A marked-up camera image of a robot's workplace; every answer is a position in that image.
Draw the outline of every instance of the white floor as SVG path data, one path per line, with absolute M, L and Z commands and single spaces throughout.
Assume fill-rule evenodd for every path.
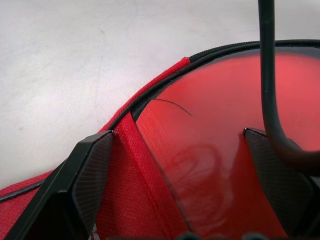
M 277 39 L 320 39 L 320 1 L 277 0 Z M 55 168 L 138 89 L 259 39 L 257 0 L 1 0 L 0 189 Z

